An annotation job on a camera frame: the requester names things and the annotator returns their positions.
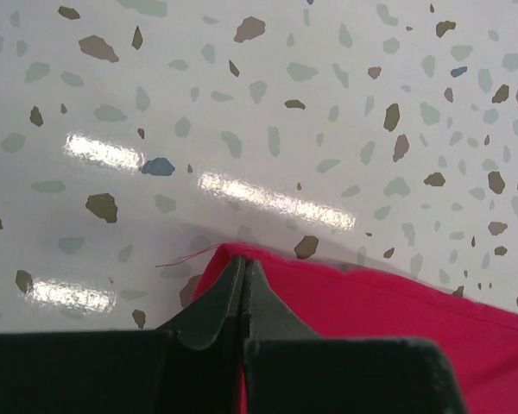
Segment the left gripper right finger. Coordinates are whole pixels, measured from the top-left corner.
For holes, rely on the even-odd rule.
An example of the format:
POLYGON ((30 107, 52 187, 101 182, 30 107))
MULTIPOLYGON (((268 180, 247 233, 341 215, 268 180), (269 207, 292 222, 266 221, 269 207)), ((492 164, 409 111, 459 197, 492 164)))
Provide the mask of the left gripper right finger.
POLYGON ((329 338, 246 266, 241 317, 249 413, 465 413, 452 366, 414 337, 329 338))

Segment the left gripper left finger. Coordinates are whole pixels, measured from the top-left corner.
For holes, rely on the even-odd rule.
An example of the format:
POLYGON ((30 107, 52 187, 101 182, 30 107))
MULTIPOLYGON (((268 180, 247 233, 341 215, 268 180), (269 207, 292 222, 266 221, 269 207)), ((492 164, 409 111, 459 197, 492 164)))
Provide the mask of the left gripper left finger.
POLYGON ((246 260, 152 330, 0 335, 0 413, 236 413, 246 260))

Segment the magenta t shirt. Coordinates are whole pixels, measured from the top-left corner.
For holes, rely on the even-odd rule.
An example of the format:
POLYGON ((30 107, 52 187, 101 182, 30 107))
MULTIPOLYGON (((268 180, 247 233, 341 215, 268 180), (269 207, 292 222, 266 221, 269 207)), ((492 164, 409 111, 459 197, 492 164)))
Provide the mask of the magenta t shirt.
MULTIPOLYGON (((242 243, 219 246, 196 287, 206 292, 236 257, 261 263, 274 293, 329 338, 414 337, 435 343, 452 366, 465 413, 518 413, 518 315, 391 273, 286 260, 242 243)), ((239 311, 240 409, 247 411, 239 311)))

